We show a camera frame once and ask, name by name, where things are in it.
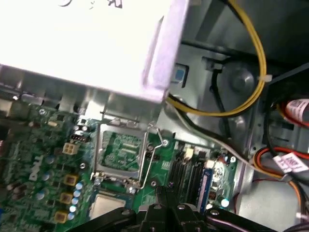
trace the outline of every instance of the orange wire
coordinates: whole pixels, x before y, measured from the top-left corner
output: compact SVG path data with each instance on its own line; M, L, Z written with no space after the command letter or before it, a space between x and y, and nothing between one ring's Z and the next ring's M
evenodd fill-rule
M271 168L264 167L264 166L262 165L262 163L261 163L261 156L262 156L263 154L265 154L266 152L268 152L268 151L269 151L269 149L268 149L268 148L265 148L265 149L263 149L263 150L260 150L258 153L256 153L256 154L254 155L254 158L255 158L255 156L256 156L257 163L255 163L255 159L253 158L253 160L254 160L254 165L255 165L257 168L259 168L259 169L261 169L261 170L267 172L267 173L270 174L270 175L273 175L273 176L276 177L276 178L278 178L278 177L280 177L280 176L281 176L281 178L282 178L282 177L283 177L282 173L279 173L279 172L277 172L276 170L273 170L273 169L271 169ZM295 184L293 181L289 181L289 185L294 189L294 191L295 191L295 193L296 193L296 195L297 195L297 199L298 199L299 206L301 207L302 202L301 202L301 196L300 196L300 192L299 192L298 187L296 186L296 184Z

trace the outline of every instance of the green circuit board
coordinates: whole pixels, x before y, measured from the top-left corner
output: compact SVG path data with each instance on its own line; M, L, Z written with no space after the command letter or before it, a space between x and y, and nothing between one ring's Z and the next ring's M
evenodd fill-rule
M19 119L18 112L14 110L13 106L11 115L16 115ZM16 141L12 141L7 155L0 158L1 162L6 163L1 178L2 185L18 183L25 186L20 196L14 190L2 190L1 232L62 232L87 220L87 199L92 194L89 164L96 134L84 133L90 141L76 142L79 146L77 154L62 153L64 143L69 142L77 119L77 115L36 105L29 106L27 118L23 118L28 130L18 136ZM85 125L95 128L97 123L95 120L87 120ZM80 169L81 164L86 166L83 170ZM72 194L74 191L74 187L64 183L68 174L74 175L84 185L80 199L83 203L78 205L78 213L73 220L65 224L55 223L57 211L69 211L70 205L60 202L61 193Z
M201 178L197 164L207 159L218 161L218 157L212 155L213 148L164 138L168 144L155 151L144 189L131 192L125 184L111 179L104 180L98 186L91 180L91 174L99 121L52 108L25 106L18 101L12 105L10 116L11 120L24 122L25 129L20 134L14 134L5 155L0 154L0 169L3 169L0 172L0 232L65 232L91 219L97 196L105 197L101 200L109 199L109 204L123 203L138 212L139 206L155 203L156 186L170 186L171 181L174 185L177 183L176 197L180 202L191 201L195 204ZM123 171L138 170L141 143L137 137L105 131L100 164ZM159 144L158 135L150 133L142 182L151 151ZM188 151L194 153L189 162L183 163L181 157ZM205 157L200 157L201 151L207 153ZM180 169L174 169L175 163ZM228 200L231 198L237 163L218 163L222 164L220 169L223 167L225 173L219 187L215 186L217 183L211 185L217 196L210 202L220 206L218 196L224 195ZM171 179L172 172L178 178ZM219 176L221 173L214 171L214 174ZM69 219L76 183L82 184L83 188L79 190L78 203L74 204L74 218ZM7 189L9 185L14 188L24 186L24 189L16 193L15 189Z
M140 144L141 140L134 136L105 131L101 165L124 171L137 171Z

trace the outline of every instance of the red cable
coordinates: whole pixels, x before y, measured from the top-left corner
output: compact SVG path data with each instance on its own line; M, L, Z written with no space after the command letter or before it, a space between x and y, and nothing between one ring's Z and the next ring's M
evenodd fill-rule
M293 152L296 156L302 158L302 159L306 159L306 160L309 160L309 154L308 153L304 153L304 152L299 152L299 151L295 151L295 150L292 150L292 149L289 149L289 148L286 148L286 147L280 147L280 146L277 146L277 147L274 147L275 151L277 152L283 152L283 153L291 153ZM264 154L266 152L268 152L269 149L267 147L265 147L264 149L260 149L258 151L259 154ZM266 178L266 179L255 179L252 181L252 183L254 182L259 182L259 181L276 181L276 182L281 182L279 180L276 180L276 179L272 179L272 178ZM234 199L234 212L236 213L236 204L237 204L237 198L239 196L239 193L237 193L233 199Z
M287 120L291 121L294 124L297 124L300 127L309 127L309 123L301 122L295 118L286 110L287 103L282 102L280 105L280 109L283 113L283 115L286 117Z

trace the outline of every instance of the silver metal panel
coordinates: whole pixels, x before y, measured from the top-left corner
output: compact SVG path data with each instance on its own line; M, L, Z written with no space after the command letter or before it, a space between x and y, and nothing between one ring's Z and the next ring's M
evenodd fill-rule
M308 61L308 1L238 0L237 3L251 18L267 58L293 64ZM190 7L183 39L255 54L244 26L217 0Z
M76 112L98 120L102 119L102 112L104 112L146 125L156 121L160 113L161 104L158 103L5 66L1 67L0 96L8 101L13 101L13 97L17 96L29 103L39 105L43 103L51 107L58 105L61 111Z
M160 104L189 2L0 0L0 64ZM44 80L52 99L60 80Z

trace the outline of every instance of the black cable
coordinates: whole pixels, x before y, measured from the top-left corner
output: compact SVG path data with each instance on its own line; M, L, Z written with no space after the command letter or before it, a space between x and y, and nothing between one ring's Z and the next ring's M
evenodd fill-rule
M219 111L221 113L225 112L225 108L223 105L223 102L221 100L220 97L220 93L219 93L219 89L218 89L218 85L217 85L217 79L218 79L218 74L220 73L220 70L213 70L212 72L212 76L211 76L211 92L213 94L213 97L216 101L217 107L219 108ZM225 135L227 136L227 138L232 138L231 135L231 129L230 126L228 124L228 119L226 117L222 118L223 120L223 126L224 126L224 130L225 130Z
M169 94L169 97L172 98L174 101L179 102L180 104L185 105L186 107L188 107L188 108L190 108L190 109L199 111L198 109L193 108L193 107L191 107L190 105L188 105L188 104L182 102L182 101L179 100L178 98L174 97L172 94ZM250 110L254 105L255 105L255 103L253 103L253 104L250 105L247 109L245 109L245 110L243 110L243 111L241 111L241 112L239 112L239 113L237 113L237 114L228 115L228 116L214 116L214 117L222 117L222 118L224 118L224 117L237 117L237 116L243 115L245 112L247 112L248 110Z
M221 135L219 135L219 134L217 134L217 133L214 133L214 132L212 132L212 131L210 131L210 130L207 130L207 129L205 129L205 128L199 127L198 125L196 125L196 124L187 116L187 114L186 114L185 112L183 112L183 111L181 111L181 110L178 110L178 109L176 109L176 110L177 110L177 111L179 112L179 114L183 117L183 119L189 124L190 127L192 127L193 129L195 129L195 130L197 130L197 131L199 131L199 132L201 132L201 133L207 135L208 137L212 137L212 138L214 138L214 139L216 139L216 140L219 140L219 141L221 141L222 143L228 145L228 146L231 147L234 151L236 151L241 157L243 157L245 160L248 161L248 158L245 157L245 156L243 155L243 153L242 153L238 148L236 148L234 145L232 145L231 142L230 142L230 140L228 140L228 139L226 139L225 137L223 137L223 136L221 136Z
M272 106L275 105L278 102L278 100L272 102L271 105L269 105L266 108L265 117L264 117L264 138L266 141L267 148L269 149L272 157L276 157L278 153L274 149L274 145L272 144L270 133L269 133L269 120L270 120L270 114L272 110ZM298 177L295 173L290 172L287 173L292 178L292 181L295 183L295 185L298 187L300 195L301 195L301 213L306 215L309 213L308 207L306 206L306 203L309 202L309 197L304 191L304 189L301 187L300 184L303 184L305 186L309 187L309 181L303 180L300 177Z
M290 228L287 228L283 232L297 232L297 231L308 231L309 230L309 222L300 223L294 226L291 226Z

